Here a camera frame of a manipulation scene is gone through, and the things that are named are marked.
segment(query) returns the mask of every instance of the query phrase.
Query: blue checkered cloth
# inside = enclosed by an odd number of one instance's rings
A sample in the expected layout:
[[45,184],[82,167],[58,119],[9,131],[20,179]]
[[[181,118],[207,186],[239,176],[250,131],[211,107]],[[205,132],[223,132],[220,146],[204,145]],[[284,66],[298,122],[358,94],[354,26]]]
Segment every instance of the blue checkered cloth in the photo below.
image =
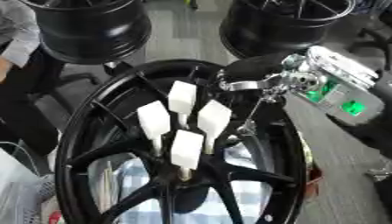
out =
[[[255,169],[251,155],[243,144],[226,149],[226,161],[232,165],[240,165]],[[127,161],[115,172],[122,179],[121,198],[125,198],[137,188],[149,181],[147,171],[140,159]],[[261,211],[269,201],[272,188],[260,182],[234,181],[234,194],[241,209],[245,223],[256,223]],[[119,218],[121,224],[158,224],[162,223],[158,201],[151,199],[143,204],[131,208]],[[228,211],[220,196],[214,189],[210,189],[206,201],[196,210],[186,214],[174,214],[175,224],[217,224],[232,223]]]

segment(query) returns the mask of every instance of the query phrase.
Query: green light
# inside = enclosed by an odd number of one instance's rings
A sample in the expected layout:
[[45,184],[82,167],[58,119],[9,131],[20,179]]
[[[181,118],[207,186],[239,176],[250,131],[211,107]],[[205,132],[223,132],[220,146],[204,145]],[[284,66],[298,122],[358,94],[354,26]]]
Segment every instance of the green light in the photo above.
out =
[[366,107],[358,101],[347,101],[341,105],[341,109],[352,116],[357,116],[364,111]]
[[321,88],[321,91],[309,91],[306,93],[306,96],[312,102],[320,102],[324,98],[324,96],[326,96],[329,92],[331,92],[336,87],[337,84],[338,84],[337,82],[333,80],[329,80]]

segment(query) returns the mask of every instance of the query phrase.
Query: white cube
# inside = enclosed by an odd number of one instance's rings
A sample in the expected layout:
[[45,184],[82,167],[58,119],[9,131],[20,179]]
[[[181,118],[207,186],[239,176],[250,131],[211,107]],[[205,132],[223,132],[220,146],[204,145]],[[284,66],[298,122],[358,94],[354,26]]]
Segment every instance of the white cube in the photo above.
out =
[[149,139],[160,137],[171,129],[169,112],[161,101],[154,101],[138,108],[137,117]]
[[228,126],[232,111],[218,101],[211,100],[198,115],[198,127],[209,139],[217,138]]
[[198,168],[204,137],[190,131],[179,129],[171,147],[171,163],[182,168]]
[[169,93],[169,110],[183,115],[190,115],[196,102],[197,87],[176,80]]

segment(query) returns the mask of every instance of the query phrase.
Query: wire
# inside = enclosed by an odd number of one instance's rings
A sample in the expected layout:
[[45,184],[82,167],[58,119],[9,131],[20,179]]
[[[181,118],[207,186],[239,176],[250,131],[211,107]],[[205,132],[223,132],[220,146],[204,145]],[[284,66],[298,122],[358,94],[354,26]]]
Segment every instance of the wire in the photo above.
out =
[[8,145],[15,146],[17,149],[11,154],[13,157],[15,157],[15,155],[17,155],[17,153],[19,151],[22,151],[29,158],[31,166],[32,166],[32,169],[35,172],[35,174],[37,176],[39,176],[39,177],[41,176],[40,173],[39,173],[39,169],[37,168],[37,166],[35,165],[34,161],[32,160],[32,156],[29,154],[29,152],[25,148],[23,148],[22,146],[20,146],[20,145],[18,145],[16,143],[12,143],[12,142],[2,142],[2,141],[0,141],[0,144],[8,144]]

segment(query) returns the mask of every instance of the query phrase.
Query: chrome robotic arm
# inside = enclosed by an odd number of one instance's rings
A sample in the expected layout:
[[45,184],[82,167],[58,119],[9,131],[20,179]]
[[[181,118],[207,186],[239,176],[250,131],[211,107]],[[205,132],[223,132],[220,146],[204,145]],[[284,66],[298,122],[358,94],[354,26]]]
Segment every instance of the chrome robotic arm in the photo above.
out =
[[311,47],[306,55],[292,54],[279,66],[279,71],[260,80],[255,73],[252,80],[230,81],[230,71],[222,70],[219,87],[229,92],[259,91],[261,100],[271,103],[292,93],[352,126],[369,122],[385,108],[383,100],[369,92],[379,80],[377,73],[322,46]]

